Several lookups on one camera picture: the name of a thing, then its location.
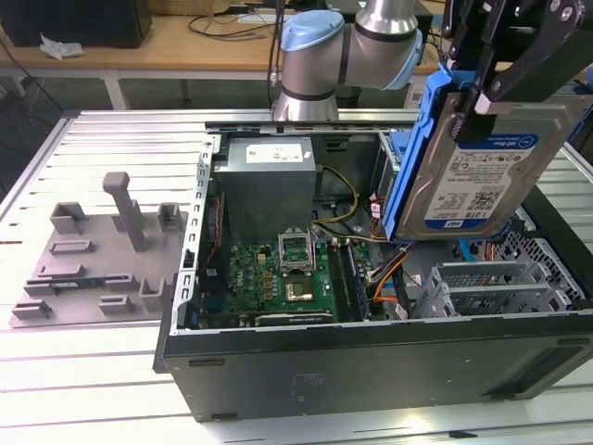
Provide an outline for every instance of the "yellow wire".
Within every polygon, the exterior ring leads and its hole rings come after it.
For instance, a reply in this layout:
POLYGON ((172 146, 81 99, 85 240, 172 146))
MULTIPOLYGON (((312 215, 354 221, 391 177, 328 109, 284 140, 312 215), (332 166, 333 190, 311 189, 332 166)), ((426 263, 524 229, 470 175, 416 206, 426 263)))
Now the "yellow wire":
POLYGON ((377 233, 377 231, 375 230, 377 228, 377 225, 379 224, 379 220, 374 220, 371 224, 371 238, 372 239, 377 239, 379 241, 386 241, 387 237, 386 236, 382 236, 379 235, 377 233))
POLYGON ((333 172, 338 178, 340 178, 342 181, 344 181, 344 184, 346 184, 348 186, 348 188, 352 191, 352 196, 354 197, 354 203, 352 204, 352 207, 350 207, 350 210, 340 216, 334 216, 332 218, 320 218, 319 220, 312 220, 314 223, 339 223, 340 221, 343 221, 346 218, 349 218, 351 215, 354 214, 354 212, 356 211, 356 208, 359 206, 359 194, 356 193, 356 190, 354 189, 354 187, 352 186, 352 184, 350 183, 350 181, 348 179, 346 179, 346 177, 340 173, 338 170, 333 169, 332 167, 327 167, 326 165, 322 165, 322 168, 325 170, 329 170, 330 172, 333 172))

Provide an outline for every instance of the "white tissue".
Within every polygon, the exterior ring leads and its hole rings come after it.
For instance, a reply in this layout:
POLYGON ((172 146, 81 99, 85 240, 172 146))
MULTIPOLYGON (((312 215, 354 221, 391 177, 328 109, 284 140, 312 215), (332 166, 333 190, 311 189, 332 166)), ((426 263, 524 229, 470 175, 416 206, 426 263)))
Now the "white tissue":
POLYGON ((39 49, 58 60, 61 60, 63 57, 84 55, 81 44, 62 44, 61 42, 54 42, 53 40, 46 38, 43 34, 41 34, 41 40, 43 43, 39 45, 39 49))

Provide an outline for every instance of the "ram slot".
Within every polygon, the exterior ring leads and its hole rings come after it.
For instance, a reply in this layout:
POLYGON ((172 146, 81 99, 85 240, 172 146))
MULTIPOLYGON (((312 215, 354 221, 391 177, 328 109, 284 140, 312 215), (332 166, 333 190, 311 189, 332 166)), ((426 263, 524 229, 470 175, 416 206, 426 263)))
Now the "ram slot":
POLYGON ((354 261, 352 246, 343 244, 340 246, 340 260, 342 262, 343 276, 346 281, 347 297, 349 306, 354 315, 354 322, 361 322, 368 315, 369 308, 359 277, 359 270, 354 261))
POLYGON ((348 302, 340 255, 337 247, 333 246, 330 241, 327 242, 327 260, 330 265, 330 276, 332 278, 332 288, 334 289, 335 308, 337 309, 338 321, 351 322, 353 321, 352 310, 348 302))

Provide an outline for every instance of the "green circuit board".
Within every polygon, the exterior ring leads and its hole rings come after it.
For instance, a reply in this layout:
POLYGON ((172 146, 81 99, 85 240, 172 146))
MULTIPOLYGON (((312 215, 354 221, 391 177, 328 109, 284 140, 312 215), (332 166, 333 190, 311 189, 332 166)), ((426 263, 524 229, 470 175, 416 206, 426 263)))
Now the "green circuit board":
MULTIPOLYGON (((354 247, 355 258, 364 275, 371 268, 370 253, 363 244, 354 247)), ((285 261, 303 261, 298 248, 285 248, 285 261)), ((238 245, 231 249, 230 291, 224 301, 224 312, 318 312, 332 314, 336 319, 334 291, 327 258, 327 248, 320 243, 315 249, 315 270, 302 274, 297 280, 307 281, 311 285, 311 299, 300 284, 287 287, 294 281, 294 276, 283 276, 281 272, 280 251, 277 243, 265 246, 238 245), (296 289, 293 299, 287 297, 287 289, 296 289)))

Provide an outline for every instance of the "hard drive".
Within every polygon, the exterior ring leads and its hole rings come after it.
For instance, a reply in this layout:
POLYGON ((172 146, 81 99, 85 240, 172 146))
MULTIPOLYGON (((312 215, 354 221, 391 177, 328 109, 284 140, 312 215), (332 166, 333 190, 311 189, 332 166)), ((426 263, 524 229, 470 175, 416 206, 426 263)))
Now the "hard drive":
MULTIPOLYGON (((578 123, 566 105, 520 104, 498 116, 485 141, 457 145, 450 130, 460 99, 459 93, 447 96, 418 161, 403 159, 384 219, 390 239, 499 234, 578 123), (391 197, 402 189, 397 207, 391 197)), ((406 157, 413 151, 408 147, 406 157)))

